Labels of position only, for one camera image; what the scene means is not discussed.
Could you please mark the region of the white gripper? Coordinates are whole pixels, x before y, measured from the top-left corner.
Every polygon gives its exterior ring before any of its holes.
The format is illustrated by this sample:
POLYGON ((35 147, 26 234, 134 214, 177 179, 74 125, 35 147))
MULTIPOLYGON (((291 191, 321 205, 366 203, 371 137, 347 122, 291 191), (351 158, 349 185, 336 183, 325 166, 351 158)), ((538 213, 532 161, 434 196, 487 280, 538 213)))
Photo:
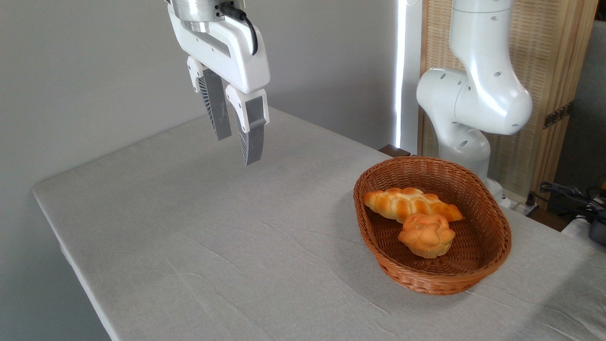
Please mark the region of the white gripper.
POLYGON ((216 137, 220 141, 232 135, 226 93, 236 113, 244 162, 259 161, 264 126, 270 122, 262 89, 270 82, 270 69, 260 31, 245 15, 245 2, 169 0, 167 4, 176 39, 189 54, 192 86, 203 98, 216 137), (225 93, 221 78, 229 83, 225 93))

